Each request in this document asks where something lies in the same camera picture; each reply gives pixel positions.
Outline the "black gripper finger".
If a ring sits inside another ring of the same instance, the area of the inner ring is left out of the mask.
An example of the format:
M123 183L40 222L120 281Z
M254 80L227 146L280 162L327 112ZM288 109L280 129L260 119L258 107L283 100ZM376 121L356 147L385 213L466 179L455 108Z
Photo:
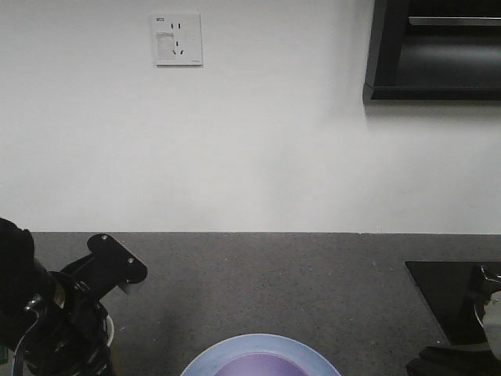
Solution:
M500 360L487 344L428 346L405 366L408 375L500 375Z

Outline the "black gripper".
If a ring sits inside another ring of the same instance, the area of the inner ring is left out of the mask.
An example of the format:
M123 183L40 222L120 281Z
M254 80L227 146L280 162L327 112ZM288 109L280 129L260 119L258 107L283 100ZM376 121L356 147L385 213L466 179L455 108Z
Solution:
M38 288L23 308L28 326L15 347L15 373L33 375L114 375L106 346L101 300L114 288L128 293L148 275L146 265L118 240L97 233L88 255L62 270L43 270L49 291Z

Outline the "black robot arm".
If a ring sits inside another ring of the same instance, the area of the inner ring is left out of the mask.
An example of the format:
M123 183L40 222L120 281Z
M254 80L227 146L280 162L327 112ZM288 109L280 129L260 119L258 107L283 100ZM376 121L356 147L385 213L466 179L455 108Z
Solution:
M35 257L27 229L1 221L1 362L22 375L114 375L114 323L101 300L128 291L146 265L111 235L87 241L89 253L60 271Z

